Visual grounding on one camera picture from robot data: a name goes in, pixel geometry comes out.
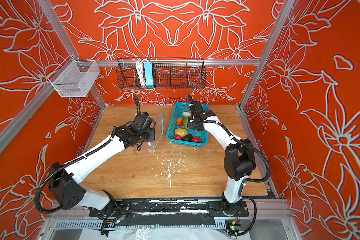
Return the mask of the green cabbage toy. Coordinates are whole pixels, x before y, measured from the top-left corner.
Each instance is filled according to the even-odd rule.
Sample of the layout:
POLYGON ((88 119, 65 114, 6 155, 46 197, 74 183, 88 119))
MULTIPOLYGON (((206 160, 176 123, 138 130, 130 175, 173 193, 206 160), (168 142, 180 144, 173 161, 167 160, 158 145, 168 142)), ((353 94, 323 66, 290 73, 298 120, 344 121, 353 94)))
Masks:
POLYGON ((183 127, 186 129, 188 129, 189 120, 190 120, 190 116, 184 117, 183 119, 183 127))

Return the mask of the yellow mango toy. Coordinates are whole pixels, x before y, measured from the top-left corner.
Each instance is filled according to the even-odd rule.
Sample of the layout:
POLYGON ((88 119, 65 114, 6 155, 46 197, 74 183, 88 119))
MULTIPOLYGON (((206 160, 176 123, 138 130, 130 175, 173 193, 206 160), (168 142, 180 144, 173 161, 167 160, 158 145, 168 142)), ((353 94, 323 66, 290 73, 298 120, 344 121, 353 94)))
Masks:
POLYGON ((175 135, 180 135, 181 137, 188 135, 188 130, 184 128, 175 129, 175 135))

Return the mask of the clear zip top bag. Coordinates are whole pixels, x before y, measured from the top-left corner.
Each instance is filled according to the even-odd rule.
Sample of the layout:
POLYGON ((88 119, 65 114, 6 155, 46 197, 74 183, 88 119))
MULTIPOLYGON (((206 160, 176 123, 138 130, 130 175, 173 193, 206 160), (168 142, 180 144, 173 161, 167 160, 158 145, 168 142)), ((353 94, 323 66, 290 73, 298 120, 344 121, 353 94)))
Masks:
POLYGON ((153 128, 155 131, 155 136, 153 140, 149 140, 148 142, 143 143, 142 150, 144 153, 154 155, 164 134, 164 117, 162 113, 157 115, 149 115, 149 117, 155 122, 155 124, 152 123, 150 125, 150 128, 153 128))

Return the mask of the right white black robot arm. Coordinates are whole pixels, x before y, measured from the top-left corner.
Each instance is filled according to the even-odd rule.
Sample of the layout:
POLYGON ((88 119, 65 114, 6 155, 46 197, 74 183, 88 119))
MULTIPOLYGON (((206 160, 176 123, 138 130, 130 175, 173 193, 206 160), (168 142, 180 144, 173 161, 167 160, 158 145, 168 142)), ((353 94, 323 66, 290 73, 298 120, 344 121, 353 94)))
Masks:
POLYGON ((191 110, 188 127, 192 130, 207 131, 225 150, 224 169, 228 181, 222 195, 222 209, 226 215, 232 216, 242 205, 242 193, 246 183, 264 183, 270 178, 270 164, 265 155, 256 149, 249 139, 241 139, 233 134, 213 111, 206 111, 192 95, 189 94, 188 99, 191 110), (266 167, 266 174, 260 179, 251 178, 257 166, 255 155, 262 159, 266 167))

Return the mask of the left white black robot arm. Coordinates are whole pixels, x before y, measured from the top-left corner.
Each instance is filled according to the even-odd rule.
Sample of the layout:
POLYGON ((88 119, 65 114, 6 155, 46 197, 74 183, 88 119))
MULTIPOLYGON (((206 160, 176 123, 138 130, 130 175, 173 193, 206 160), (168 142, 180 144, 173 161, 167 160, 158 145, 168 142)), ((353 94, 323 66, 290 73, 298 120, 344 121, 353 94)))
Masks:
POLYGON ((97 218, 106 220, 122 209, 107 191, 95 191, 81 186, 84 179, 108 159, 135 147, 138 151, 146 142, 155 140, 156 122, 148 113, 143 113, 140 101, 134 97, 137 107, 135 119, 122 126, 114 126, 112 132, 98 145, 65 164, 55 163, 50 173, 42 181, 35 194, 34 205, 41 214, 52 214, 59 210, 69 210, 75 206, 85 207, 97 218), (59 203, 54 209, 45 209, 41 195, 45 187, 59 203))

